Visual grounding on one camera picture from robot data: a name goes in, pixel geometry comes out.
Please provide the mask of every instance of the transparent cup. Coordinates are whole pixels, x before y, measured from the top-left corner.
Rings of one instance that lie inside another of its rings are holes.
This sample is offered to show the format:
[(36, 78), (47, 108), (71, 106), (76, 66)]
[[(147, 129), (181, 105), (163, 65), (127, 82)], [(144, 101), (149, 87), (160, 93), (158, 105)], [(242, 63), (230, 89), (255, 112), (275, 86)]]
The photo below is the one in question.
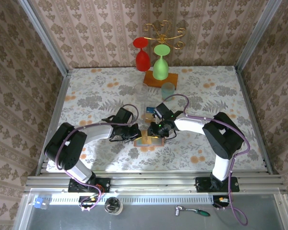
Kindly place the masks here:
[(174, 84), (172, 84), (170, 82), (164, 83), (161, 86), (162, 100), (165, 100), (167, 97), (173, 95), (174, 91), (175, 91), (175, 85)]
[(148, 86), (144, 83), (138, 83), (133, 88), (135, 97), (138, 101), (146, 101), (148, 96)]

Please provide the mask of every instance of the gray floor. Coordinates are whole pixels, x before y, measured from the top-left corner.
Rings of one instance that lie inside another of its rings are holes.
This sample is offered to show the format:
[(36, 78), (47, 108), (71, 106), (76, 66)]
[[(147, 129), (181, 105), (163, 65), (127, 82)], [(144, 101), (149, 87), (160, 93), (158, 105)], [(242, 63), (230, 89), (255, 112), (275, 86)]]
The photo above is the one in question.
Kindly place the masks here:
[(125, 205), (122, 213), (113, 216), (102, 205), (90, 212), (78, 206), (34, 208), (30, 230), (282, 230), (283, 226), (272, 195), (236, 195), (235, 207), (249, 219), (247, 227), (239, 225), (231, 210), (217, 211), (211, 205), (188, 205), (208, 211), (210, 217), (192, 212), (175, 216), (174, 205)]

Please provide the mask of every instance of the orange wooden block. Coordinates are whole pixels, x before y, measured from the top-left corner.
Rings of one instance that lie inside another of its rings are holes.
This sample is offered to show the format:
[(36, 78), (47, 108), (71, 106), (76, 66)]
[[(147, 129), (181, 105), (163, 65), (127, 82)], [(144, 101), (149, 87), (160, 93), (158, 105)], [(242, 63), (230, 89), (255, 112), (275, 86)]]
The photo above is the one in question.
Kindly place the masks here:
[(151, 70), (146, 71), (145, 78), (143, 83), (150, 87), (161, 88), (161, 86), (166, 82), (171, 82), (175, 85), (175, 89), (177, 88), (178, 74), (177, 73), (168, 73), (168, 77), (164, 80), (157, 80), (153, 76), (153, 72)]

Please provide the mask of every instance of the floral tablecloth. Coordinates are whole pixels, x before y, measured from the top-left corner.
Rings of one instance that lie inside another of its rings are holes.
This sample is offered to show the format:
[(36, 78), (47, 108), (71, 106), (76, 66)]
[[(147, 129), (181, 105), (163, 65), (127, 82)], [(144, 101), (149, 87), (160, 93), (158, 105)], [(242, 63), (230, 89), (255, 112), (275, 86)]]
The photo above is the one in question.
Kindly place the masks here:
[[(249, 140), (251, 151), (237, 158), (234, 169), (265, 171), (234, 68), (170, 67), (169, 72), (179, 75), (176, 93), (190, 99), (188, 114), (212, 117), (225, 112)], [(161, 89), (149, 87), (147, 102), (137, 101), (133, 87), (143, 82), (144, 75), (135, 68), (74, 69), (59, 125), (63, 122), (75, 126), (91, 124), (115, 115), (123, 104), (134, 104), (140, 110), (140, 129), (147, 129), (145, 104), (158, 105)], [(182, 110), (185, 104), (185, 99), (178, 96), (166, 102), (173, 112)], [(80, 159), (93, 171), (206, 171), (213, 169), (215, 154), (204, 135), (184, 131), (166, 141), (163, 147), (134, 147), (132, 142), (106, 139), (92, 141), (83, 147)], [(57, 171), (54, 162), (48, 162), (47, 171)]]

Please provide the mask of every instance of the wine glass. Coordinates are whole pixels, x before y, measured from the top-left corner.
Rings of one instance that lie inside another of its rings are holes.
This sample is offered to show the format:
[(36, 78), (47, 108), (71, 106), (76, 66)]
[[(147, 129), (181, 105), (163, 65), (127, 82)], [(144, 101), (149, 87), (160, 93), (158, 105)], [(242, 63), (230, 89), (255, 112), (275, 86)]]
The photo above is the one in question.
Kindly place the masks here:
[(154, 48), (155, 54), (160, 58), (154, 64), (153, 76), (157, 80), (164, 80), (168, 77), (168, 63), (163, 59), (163, 56), (168, 55), (170, 48), (167, 45), (157, 45)]
[(133, 41), (136, 48), (141, 49), (135, 58), (135, 66), (139, 71), (147, 71), (150, 68), (149, 55), (142, 49), (148, 45), (148, 40), (144, 37), (138, 37)]

